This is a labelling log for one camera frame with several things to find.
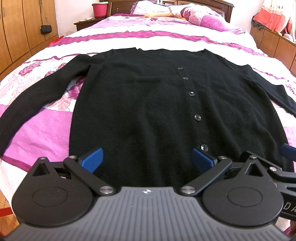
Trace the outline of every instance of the wooden floor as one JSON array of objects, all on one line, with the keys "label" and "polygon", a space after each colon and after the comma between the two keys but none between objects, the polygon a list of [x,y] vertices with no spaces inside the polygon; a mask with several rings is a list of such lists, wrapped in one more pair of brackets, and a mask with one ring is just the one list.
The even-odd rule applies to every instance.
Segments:
[{"label": "wooden floor", "polygon": [[[0,191],[0,208],[4,207],[9,207],[9,203]],[[14,214],[0,217],[0,232],[3,233],[5,236],[13,231],[18,225],[19,223]]]}]

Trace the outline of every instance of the bed sheet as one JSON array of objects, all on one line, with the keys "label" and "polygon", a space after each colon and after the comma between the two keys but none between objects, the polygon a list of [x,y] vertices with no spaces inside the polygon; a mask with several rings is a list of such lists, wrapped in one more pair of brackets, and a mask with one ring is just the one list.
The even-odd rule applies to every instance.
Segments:
[{"label": "bed sheet", "polygon": [[[62,68],[78,54],[92,56],[111,49],[133,47],[192,52],[207,49],[237,65],[249,64],[267,81],[283,85],[296,101],[296,78],[279,60],[259,50],[248,33],[218,32],[175,18],[119,14],[62,38],[10,73],[0,85],[0,115],[21,92]],[[72,80],[60,100],[44,106],[14,136],[0,160],[0,189],[10,204],[15,190],[38,157],[62,161],[68,156],[72,112],[83,81],[83,77]],[[296,146],[295,117],[273,105],[289,144]]]}]

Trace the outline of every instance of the black cardigan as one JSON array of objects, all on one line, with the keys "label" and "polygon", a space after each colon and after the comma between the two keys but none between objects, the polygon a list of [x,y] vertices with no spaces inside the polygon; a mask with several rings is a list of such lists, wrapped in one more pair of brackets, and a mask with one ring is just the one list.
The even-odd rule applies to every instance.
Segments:
[{"label": "black cardigan", "polygon": [[199,175],[192,149],[238,161],[249,150],[293,171],[279,153],[287,138],[270,100],[296,117],[296,103],[249,65],[207,50],[119,49],[78,55],[40,80],[0,118],[0,154],[21,125],[86,75],[77,98],[69,154],[102,147],[95,175],[118,186],[175,186]]}]

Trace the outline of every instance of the curtain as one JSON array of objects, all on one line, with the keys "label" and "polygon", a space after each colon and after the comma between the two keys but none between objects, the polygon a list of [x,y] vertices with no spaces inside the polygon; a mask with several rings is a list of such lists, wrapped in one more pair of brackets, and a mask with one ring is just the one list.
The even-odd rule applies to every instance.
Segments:
[{"label": "curtain", "polygon": [[272,31],[290,34],[295,41],[296,0],[265,0],[254,20]]}]

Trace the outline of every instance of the wall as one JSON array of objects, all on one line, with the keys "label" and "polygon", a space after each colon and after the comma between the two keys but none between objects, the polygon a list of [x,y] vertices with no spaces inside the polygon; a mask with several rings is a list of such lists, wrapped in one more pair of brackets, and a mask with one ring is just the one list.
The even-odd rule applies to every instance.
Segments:
[{"label": "wall", "polygon": [[81,19],[93,17],[91,4],[99,0],[55,0],[57,28],[59,36],[66,36],[76,32],[73,23]]},{"label": "wall", "polygon": [[[234,5],[231,20],[235,26],[250,32],[252,17],[260,11],[264,0],[228,0]],[[73,24],[78,20],[93,17],[91,4],[98,0],[55,0],[59,35],[66,36],[76,31]]]},{"label": "wall", "polygon": [[260,11],[264,0],[229,0],[228,2],[234,5],[230,23],[250,32],[252,17]]}]

